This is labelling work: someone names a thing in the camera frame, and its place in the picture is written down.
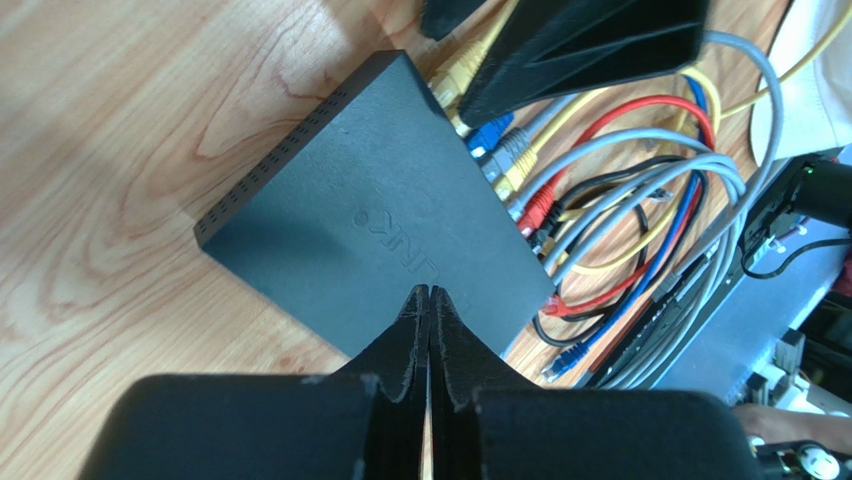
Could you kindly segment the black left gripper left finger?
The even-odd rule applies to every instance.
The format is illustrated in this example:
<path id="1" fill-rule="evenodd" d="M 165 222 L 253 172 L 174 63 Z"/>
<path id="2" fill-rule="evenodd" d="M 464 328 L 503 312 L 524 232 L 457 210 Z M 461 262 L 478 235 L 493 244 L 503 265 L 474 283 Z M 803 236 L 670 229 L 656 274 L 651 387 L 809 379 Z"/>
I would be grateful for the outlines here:
<path id="1" fill-rule="evenodd" d="M 160 374 L 112 407 L 83 479 L 416 479 L 429 290 L 326 375 Z"/>

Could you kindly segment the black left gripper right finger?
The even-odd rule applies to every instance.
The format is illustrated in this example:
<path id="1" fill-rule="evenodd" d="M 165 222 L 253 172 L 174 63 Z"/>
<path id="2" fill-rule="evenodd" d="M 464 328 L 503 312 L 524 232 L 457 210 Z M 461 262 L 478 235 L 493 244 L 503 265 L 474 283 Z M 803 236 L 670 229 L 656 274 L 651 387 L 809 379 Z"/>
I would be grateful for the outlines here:
<path id="1" fill-rule="evenodd" d="M 758 479 L 730 409 L 699 392 L 542 388 L 430 295 L 437 479 Z"/>

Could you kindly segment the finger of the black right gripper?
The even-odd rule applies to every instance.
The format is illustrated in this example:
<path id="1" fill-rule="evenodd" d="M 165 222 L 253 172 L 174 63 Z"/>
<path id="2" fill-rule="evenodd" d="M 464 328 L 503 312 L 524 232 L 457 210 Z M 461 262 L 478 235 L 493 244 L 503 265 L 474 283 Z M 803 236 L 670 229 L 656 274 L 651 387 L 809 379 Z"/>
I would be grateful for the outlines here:
<path id="1" fill-rule="evenodd" d="M 424 0 L 421 31 L 431 40 L 440 41 L 476 12 L 485 0 Z"/>
<path id="2" fill-rule="evenodd" d="M 478 128 L 531 103 L 677 72 L 697 59 L 701 0 L 520 1 L 458 103 Z"/>

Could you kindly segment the black network switch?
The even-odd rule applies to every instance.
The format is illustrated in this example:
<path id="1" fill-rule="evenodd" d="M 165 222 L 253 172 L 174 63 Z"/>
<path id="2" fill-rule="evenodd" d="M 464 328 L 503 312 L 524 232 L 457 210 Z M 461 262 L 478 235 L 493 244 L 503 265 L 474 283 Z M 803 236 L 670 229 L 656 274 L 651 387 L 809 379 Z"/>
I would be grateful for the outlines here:
<path id="1" fill-rule="evenodd" d="M 197 221 L 200 248 L 347 356 L 417 285 L 504 354 L 554 285 L 402 50 L 370 55 Z"/>

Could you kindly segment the person hand in background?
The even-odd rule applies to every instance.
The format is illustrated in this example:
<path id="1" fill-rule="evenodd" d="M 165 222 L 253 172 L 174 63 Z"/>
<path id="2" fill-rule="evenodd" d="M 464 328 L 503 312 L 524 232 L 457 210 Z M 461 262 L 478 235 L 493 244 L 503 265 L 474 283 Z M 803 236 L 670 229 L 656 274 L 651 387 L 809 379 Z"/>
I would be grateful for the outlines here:
<path id="1" fill-rule="evenodd" d="M 851 454 L 851 419 L 848 417 L 792 412 L 772 407 L 745 404 L 732 413 L 747 435 L 766 443 L 813 440 L 830 450 Z"/>

